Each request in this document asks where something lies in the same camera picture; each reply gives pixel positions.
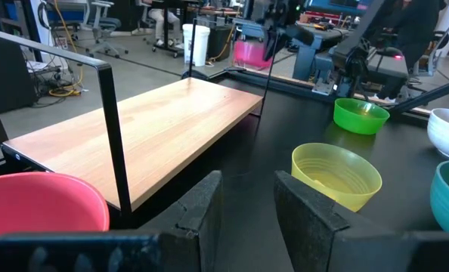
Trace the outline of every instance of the white bucket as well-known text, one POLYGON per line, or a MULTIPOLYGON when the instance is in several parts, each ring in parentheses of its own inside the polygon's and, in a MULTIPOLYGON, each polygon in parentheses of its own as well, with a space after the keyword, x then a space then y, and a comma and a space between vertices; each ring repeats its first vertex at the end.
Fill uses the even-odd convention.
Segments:
MULTIPOLYGON (((189 63, 191 58, 191 40, 193 38, 193 25, 185 24, 182 26, 184 33, 184 63, 189 63)), ((196 26, 194 33, 194 66, 204 66, 206 62, 206 51, 208 50, 209 27, 196 26)))

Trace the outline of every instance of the pink bowl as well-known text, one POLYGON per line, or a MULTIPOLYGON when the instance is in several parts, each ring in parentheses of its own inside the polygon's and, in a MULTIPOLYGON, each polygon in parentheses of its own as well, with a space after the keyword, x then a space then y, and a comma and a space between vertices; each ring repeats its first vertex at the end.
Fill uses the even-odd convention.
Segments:
POLYGON ((271 58, 268 61, 263 60, 265 45, 257 42, 241 42, 234 44, 234 62, 238 65, 249 64, 256 67, 270 67, 271 58))
POLYGON ((0 176, 0 235, 105 231, 109 223, 105 199, 78 178, 46 172, 0 176))

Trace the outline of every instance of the yellow bowl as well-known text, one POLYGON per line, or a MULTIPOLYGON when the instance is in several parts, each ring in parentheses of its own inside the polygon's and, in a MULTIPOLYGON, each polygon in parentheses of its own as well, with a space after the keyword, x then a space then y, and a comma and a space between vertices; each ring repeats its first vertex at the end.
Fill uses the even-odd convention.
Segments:
POLYGON ((359 155, 330 144, 303 144, 292 153, 292 176, 353 212, 381 189, 379 172, 359 155))

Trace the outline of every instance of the concrete floor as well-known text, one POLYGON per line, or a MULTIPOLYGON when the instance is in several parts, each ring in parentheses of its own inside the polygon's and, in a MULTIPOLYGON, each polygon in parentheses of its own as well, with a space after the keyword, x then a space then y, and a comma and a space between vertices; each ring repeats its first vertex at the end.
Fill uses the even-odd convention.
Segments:
MULTIPOLYGON (((106 56, 105 54, 95 55, 96 58, 105 60, 112 66, 118 100, 178 81, 181 78, 181 74, 187 69, 182 57, 175 59, 169 52, 159 50, 152 52, 152 45, 148 45, 142 39, 143 36, 111 38, 111 42, 120 43, 129 50, 129 54, 121 54, 121 59, 106 56)), ((80 53, 83 53, 84 48, 92 43, 91 33, 79 32, 77 46, 80 53)), ((275 59, 273 74, 290 77, 293 72, 295 59, 296 56, 294 54, 287 51, 279 52, 275 59)), ((197 70, 210 76, 230 65, 231 57, 222 62, 214 63, 214 66, 197 67, 197 70)), ((449 77, 449 58, 440 62, 439 69, 449 77)), ((75 66, 74 70, 78 73, 79 68, 75 66)), ((433 89, 448 83, 448 80, 439 73, 436 73, 432 78, 421 78, 421 80, 423 84, 420 87, 426 89, 433 89)), ((97 76, 90 67, 84 67, 83 84, 85 89, 89 91, 84 92, 80 97, 68 97, 61 104, 41 109, 22 108, 1 114, 8 136, 14 138, 101 107, 97 76)), ((52 101, 54 101, 53 97, 45 97, 40 100, 41 103, 50 103, 52 101)), ((449 107, 449 96, 447 98, 447 106, 441 100, 438 101, 440 102, 430 103, 428 107, 449 107)))

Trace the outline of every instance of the wooden tabletop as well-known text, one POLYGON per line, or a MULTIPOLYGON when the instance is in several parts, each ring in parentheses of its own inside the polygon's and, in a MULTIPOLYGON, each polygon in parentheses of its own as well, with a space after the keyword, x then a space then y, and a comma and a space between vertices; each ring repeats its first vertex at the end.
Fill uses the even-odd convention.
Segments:
POLYGON ((238 15, 240 14, 239 11, 220 11, 215 9, 209 9, 209 8, 195 8, 195 7, 187 7, 187 11, 199 11, 200 14, 206 14, 206 15, 225 15, 225 16, 232 16, 232 15, 238 15))
MULTIPOLYGON (((254 94, 183 79, 119 102, 132 210, 260 105, 254 94)), ((96 187, 119 207, 100 108, 4 143, 57 173, 96 187)))

